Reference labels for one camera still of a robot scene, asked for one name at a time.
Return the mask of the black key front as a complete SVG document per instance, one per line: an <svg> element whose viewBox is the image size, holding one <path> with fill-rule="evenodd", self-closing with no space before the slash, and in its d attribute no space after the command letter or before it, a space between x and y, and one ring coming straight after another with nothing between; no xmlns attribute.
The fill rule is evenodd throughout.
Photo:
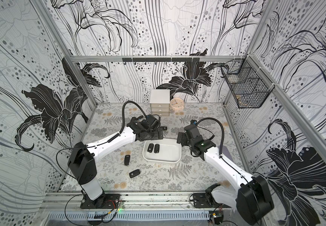
<svg viewBox="0 0 326 226"><path fill-rule="evenodd" d="M140 173L141 173L141 170L137 169L137 170L134 170L134 171L130 172L130 173L129 173L129 176L130 176L130 178L132 179L132 178L134 178L134 177L140 175Z"/></svg>

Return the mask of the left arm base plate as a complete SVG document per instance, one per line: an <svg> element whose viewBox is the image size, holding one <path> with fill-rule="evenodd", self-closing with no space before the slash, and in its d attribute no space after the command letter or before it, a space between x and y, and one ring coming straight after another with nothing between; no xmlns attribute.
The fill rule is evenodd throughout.
<svg viewBox="0 0 326 226"><path fill-rule="evenodd" d="M91 200L87 194L83 195L81 209L117 209L120 201L120 194L105 194L103 193L96 200Z"/></svg>

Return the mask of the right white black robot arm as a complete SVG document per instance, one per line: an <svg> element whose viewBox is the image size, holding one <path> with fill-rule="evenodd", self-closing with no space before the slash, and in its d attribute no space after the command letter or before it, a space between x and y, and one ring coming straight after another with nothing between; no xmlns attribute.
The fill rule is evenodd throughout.
<svg viewBox="0 0 326 226"><path fill-rule="evenodd" d="M188 146L190 151L221 173L232 188L214 185L206 189L206 199L213 206L224 204L236 208L246 223L253 226L259 223L274 209L274 202L268 182L262 176L254 177L238 167L220 151L223 145L216 146L210 139L204 139L197 125L191 124L179 132L177 143Z"/></svg>

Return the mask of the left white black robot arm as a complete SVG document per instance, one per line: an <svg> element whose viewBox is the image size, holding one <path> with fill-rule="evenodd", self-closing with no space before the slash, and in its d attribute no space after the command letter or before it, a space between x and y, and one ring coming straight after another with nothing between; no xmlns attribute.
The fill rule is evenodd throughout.
<svg viewBox="0 0 326 226"><path fill-rule="evenodd" d="M157 140L160 127L161 119L154 115L147 115L144 119L133 117L129 123L122 124L119 132L87 145L79 142L72 148L67 165L91 201L104 198L104 190L97 179L96 163L127 144Z"/></svg>

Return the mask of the black key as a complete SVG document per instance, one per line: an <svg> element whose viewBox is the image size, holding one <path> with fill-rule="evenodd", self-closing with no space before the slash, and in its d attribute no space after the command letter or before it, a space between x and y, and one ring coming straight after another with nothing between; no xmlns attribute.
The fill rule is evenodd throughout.
<svg viewBox="0 0 326 226"><path fill-rule="evenodd" d="M160 145L159 144L155 144L154 145L154 153L159 153L160 151Z"/></svg>
<svg viewBox="0 0 326 226"><path fill-rule="evenodd" d="M148 145L147 151L148 151L149 153L152 153L153 149L154 149L154 144L153 144L153 143L150 143L150 144Z"/></svg>
<svg viewBox="0 0 326 226"><path fill-rule="evenodd" d="M141 173L141 170L137 169L137 170L134 170L134 171L130 172L130 173L129 173L129 176L130 176L130 178L132 179L132 178L134 178L134 177L140 175L140 173Z"/></svg>
<svg viewBox="0 0 326 226"><path fill-rule="evenodd" d="M125 155L124 157L124 165L129 166L131 156L130 155Z"/></svg>

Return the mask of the white storage tray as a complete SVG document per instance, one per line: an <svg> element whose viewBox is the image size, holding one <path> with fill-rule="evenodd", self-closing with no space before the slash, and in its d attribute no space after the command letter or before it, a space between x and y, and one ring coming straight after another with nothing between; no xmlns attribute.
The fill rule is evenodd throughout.
<svg viewBox="0 0 326 226"><path fill-rule="evenodd" d="M160 145L159 153L154 153L154 149L152 153L147 151L150 143ZM181 160L182 146L181 144L177 144L176 139L164 138L160 140L149 140L145 141L142 156L145 160L151 162L176 164Z"/></svg>

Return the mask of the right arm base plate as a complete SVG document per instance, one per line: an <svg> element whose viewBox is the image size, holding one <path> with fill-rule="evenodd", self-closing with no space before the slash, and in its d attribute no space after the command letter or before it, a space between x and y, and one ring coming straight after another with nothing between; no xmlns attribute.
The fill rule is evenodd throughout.
<svg viewBox="0 0 326 226"><path fill-rule="evenodd" d="M193 202L194 207L197 209L218 207L230 208L228 205L215 202L212 196L207 195L206 193L193 193L189 197L189 200Z"/></svg>

